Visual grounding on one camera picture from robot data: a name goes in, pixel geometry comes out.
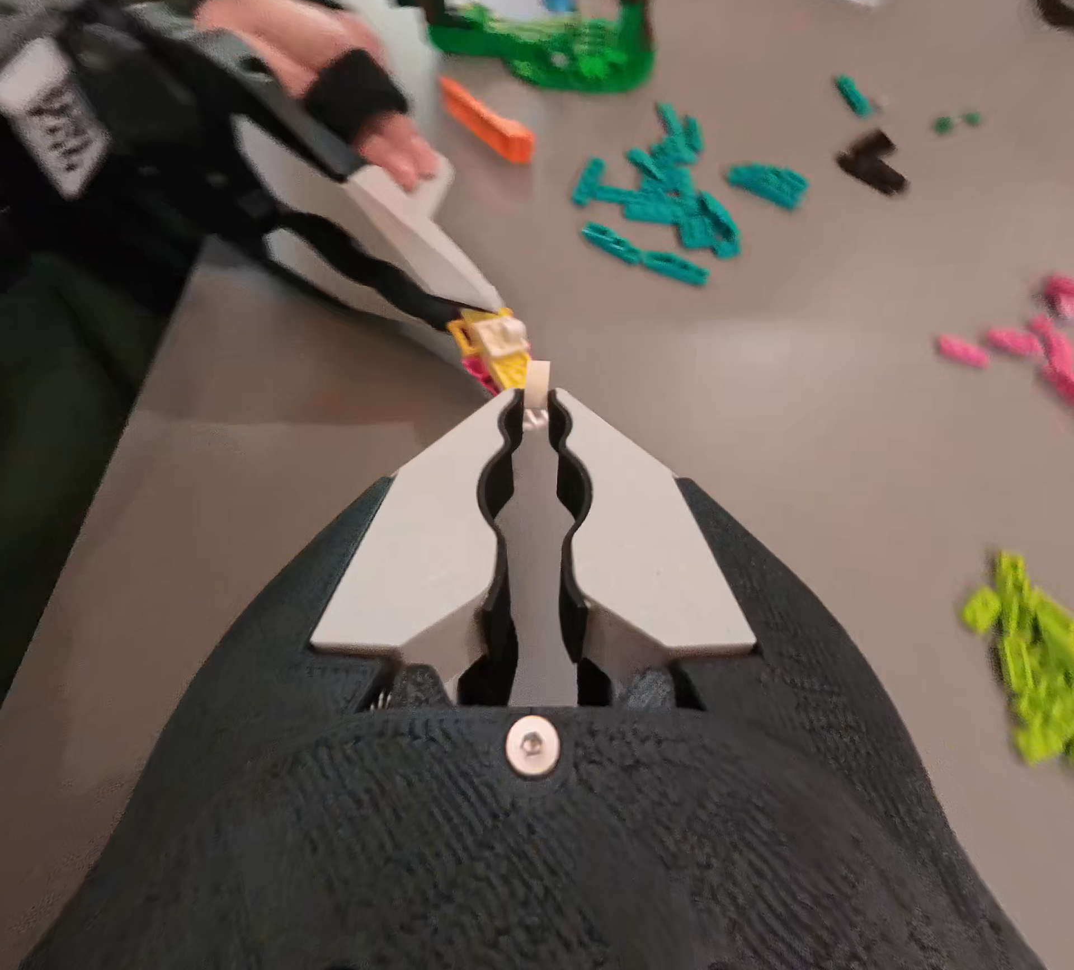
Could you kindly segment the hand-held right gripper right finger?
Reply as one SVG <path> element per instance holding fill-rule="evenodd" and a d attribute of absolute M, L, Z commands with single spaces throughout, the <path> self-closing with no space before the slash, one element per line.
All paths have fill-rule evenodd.
<path fill-rule="evenodd" d="M 571 516 L 558 625 L 577 703 L 609 706 L 679 661 L 752 653 L 754 629 L 674 470 L 563 389 L 549 393 L 549 441 Z"/>

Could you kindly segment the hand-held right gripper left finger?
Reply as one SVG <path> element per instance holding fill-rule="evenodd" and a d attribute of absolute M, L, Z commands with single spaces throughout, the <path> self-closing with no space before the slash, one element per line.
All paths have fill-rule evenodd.
<path fill-rule="evenodd" d="M 522 392 L 484 404 L 390 479 L 310 643 L 427 665 L 462 704 L 505 704 L 517 629 L 498 517 L 516 493 Z"/>

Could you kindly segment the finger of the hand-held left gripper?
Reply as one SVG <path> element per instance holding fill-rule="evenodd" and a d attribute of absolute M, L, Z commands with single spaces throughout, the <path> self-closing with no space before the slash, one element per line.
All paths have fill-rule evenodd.
<path fill-rule="evenodd" d="M 252 119 L 236 119 L 236 143 L 257 179 L 284 215 L 306 214 L 336 225 L 371 256 L 403 270 L 429 294 L 463 308 L 498 310 L 500 292 L 434 220 L 453 180 L 438 156 L 438 172 L 413 194 L 382 168 L 351 167 L 342 180 L 302 158 Z"/>
<path fill-rule="evenodd" d="M 375 258 L 336 225 L 284 225 L 266 237 L 266 266 L 326 306 L 389 324 L 458 368 L 449 323 L 463 307 L 426 293 L 400 267 Z"/>

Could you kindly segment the yellow and pink lego assembly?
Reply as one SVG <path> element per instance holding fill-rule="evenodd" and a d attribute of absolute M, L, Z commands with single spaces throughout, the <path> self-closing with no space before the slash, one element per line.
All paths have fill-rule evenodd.
<path fill-rule="evenodd" d="M 464 308 L 447 330 L 461 364 L 491 395 L 523 390 L 529 373 L 529 334 L 509 307 L 497 312 Z"/>

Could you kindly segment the small white lego piece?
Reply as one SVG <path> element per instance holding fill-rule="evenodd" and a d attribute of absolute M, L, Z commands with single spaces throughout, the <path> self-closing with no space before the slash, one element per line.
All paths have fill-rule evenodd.
<path fill-rule="evenodd" d="M 522 390 L 522 430 L 537 431 L 549 422 L 549 391 L 551 363 L 529 358 L 525 383 Z"/>

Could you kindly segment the orange lego brick separator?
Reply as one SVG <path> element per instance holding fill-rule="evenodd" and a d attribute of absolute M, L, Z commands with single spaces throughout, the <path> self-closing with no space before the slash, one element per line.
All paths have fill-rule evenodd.
<path fill-rule="evenodd" d="M 533 160 L 536 139 L 533 131 L 516 119 L 506 118 L 451 77 L 438 77 L 442 111 L 503 160 L 527 167 Z"/>

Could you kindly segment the pile of teal lego pieces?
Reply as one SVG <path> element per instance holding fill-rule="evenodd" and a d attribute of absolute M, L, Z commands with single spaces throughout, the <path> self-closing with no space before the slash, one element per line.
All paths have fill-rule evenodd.
<path fill-rule="evenodd" d="M 624 153 L 635 173 L 632 187 L 606 180 L 607 163 L 592 157 L 571 190 L 577 209 L 615 206 L 625 223 L 658 225 L 670 231 L 676 247 L 647 249 L 610 225 L 587 222 L 581 238 L 623 265 L 639 266 L 693 288 L 710 279 L 710 260 L 728 261 L 742 252 L 742 232 L 717 196 L 696 185 L 694 168 L 705 153 L 703 127 L 694 116 L 659 101 L 655 113 L 661 137 Z"/>

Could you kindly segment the pile of lime lego pieces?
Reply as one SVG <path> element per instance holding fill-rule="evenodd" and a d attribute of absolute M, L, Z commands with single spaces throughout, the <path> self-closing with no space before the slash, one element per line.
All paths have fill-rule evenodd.
<path fill-rule="evenodd" d="M 1030 580 L 1020 554 L 997 551 L 990 571 L 959 619 L 990 647 L 1014 749 L 1030 766 L 1072 765 L 1072 612 Z"/>

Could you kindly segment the pile of pink lego pieces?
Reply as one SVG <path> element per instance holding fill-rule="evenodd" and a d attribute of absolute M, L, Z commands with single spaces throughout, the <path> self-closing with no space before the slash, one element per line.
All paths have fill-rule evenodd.
<path fill-rule="evenodd" d="M 1040 285 L 1039 310 L 1021 325 L 987 329 L 979 341 L 938 335 L 938 357 L 961 368 L 988 370 L 996 357 L 1022 360 L 1055 399 L 1073 407 L 1073 278 L 1053 274 Z"/>

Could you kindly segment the black lego piece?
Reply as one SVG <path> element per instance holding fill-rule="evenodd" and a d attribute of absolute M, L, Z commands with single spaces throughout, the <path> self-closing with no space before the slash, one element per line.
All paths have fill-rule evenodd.
<path fill-rule="evenodd" d="M 889 163 L 897 147 L 884 131 L 873 129 L 836 155 L 840 170 L 881 196 L 903 196 L 908 179 Z"/>

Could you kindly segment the person's left hand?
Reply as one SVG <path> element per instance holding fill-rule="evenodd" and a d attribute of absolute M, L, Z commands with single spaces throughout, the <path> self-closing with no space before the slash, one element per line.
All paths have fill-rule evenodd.
<path fill-rule="evenodd" d="M 405 190 L 438 158 L 409 115 L 383 42 L 347 10 L 310 0 L 202 0 L 197 28 L 237 37 L 314 118 Z"/>

